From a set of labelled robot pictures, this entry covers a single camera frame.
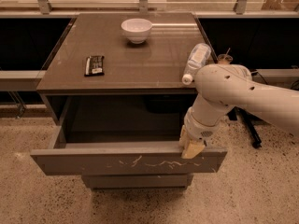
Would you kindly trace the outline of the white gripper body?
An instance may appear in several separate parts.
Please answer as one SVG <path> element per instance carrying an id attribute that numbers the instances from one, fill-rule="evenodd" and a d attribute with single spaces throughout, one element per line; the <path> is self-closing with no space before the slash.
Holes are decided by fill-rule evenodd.
<path id="1" fill-rule="evenodd" d="M 203 141 L 209 139 L 218 130 L 218 124 L 206 126 L 195 119 L 192 109 L 189 108 L 184 117 L 184 129 L 190 139 Z"/>

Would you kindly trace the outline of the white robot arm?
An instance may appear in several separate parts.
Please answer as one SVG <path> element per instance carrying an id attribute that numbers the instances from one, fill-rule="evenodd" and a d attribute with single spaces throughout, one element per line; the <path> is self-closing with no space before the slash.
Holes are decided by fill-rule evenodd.
<path id="1" fill-rule="evenodd" d="M 218 128 L 221 118 L 238 107 L 294 136 L 299 134 L 299 92 L 252 80 L 248 68 L 210 64 L 194 76 L 198 91 L 181 129 L 181 157 L 192 159 Z"/>

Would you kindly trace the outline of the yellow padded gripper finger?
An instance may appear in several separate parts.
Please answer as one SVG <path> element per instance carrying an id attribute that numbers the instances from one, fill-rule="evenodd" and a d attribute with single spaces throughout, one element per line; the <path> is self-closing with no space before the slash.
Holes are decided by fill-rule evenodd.
<path id="1" fill-rule="evenodd" d="M 203 141 L 187 140 L 181 141 L 183 151 L 181 157 L 183 159 L 193 159 L 206 147 Z"/>
<path id="2" fill-rule="evenodd" d="M 180 137 L 179 137 L 179 145 L 181 147 L 186 147 L 189 143 L 189 136 L 187 134 L 185 126 L 181 127 Z"/>

